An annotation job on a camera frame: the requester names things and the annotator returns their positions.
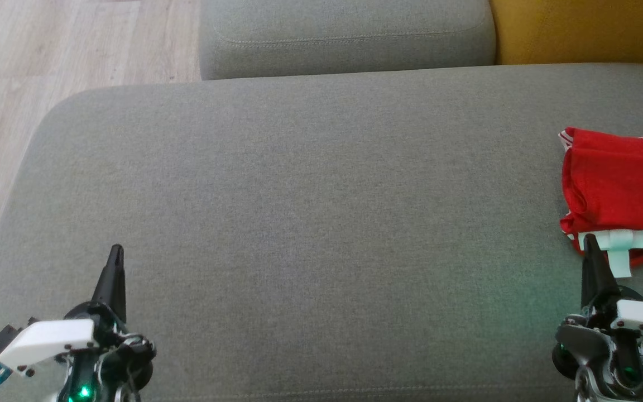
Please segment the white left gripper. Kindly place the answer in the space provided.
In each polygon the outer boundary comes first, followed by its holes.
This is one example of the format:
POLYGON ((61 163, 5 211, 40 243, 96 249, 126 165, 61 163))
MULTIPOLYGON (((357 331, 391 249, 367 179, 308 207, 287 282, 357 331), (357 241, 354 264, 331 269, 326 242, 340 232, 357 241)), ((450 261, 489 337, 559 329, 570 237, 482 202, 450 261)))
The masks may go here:
POLYGON ((155 344, 127 328, 124 249, 111 247, 92 303, 81 304, 60 320, 34 320, 0 352, 0 364, 32 376, 36 364, 55 360, 65 366, 64 384, 52 402, 142 402, 150 382, 155 344))

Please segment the red and white shorts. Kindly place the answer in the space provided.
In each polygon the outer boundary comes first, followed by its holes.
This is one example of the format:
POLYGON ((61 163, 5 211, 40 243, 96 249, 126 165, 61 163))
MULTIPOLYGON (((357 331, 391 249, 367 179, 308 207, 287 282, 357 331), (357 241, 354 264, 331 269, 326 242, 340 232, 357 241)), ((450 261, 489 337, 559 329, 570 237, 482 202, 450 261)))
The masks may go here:
POLYGON ((577 252, 593 235, 615 277, 643 264, 643 137, 622 137, 567 127, 562 195, 568 213, 561 231, 577 252))

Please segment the large grey sofa chaise cushion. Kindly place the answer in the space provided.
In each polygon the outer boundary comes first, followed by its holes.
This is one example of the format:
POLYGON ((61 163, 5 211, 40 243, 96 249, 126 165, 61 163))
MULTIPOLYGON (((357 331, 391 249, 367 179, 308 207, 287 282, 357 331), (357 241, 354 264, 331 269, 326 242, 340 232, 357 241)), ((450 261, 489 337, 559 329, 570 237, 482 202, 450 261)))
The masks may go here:
POLYGON ((105 88, 43 118, 0 223, 0 330, 123 245, 143 402, 570 402, 565 127, 643 136, 643 65, 105 88))

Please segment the wide yellow sofa backrest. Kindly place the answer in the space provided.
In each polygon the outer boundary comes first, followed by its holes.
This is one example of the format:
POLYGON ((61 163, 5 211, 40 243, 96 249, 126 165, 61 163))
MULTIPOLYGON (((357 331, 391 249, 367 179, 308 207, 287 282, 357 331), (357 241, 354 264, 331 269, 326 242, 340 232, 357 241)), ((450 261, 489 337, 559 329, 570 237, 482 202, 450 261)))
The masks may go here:
POLYGON ((643 0, 490 0, 497 63, 643 64, 643 0))

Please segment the grey sofa back cushion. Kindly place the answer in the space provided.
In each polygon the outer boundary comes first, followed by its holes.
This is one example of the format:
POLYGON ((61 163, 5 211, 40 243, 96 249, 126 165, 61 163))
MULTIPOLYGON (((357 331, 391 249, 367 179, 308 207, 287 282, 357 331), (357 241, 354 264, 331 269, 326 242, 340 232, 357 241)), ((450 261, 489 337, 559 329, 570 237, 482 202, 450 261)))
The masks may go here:
POLYGON ((200 74, 240 77, 485 66, 489 0, 206 0, 200 74))

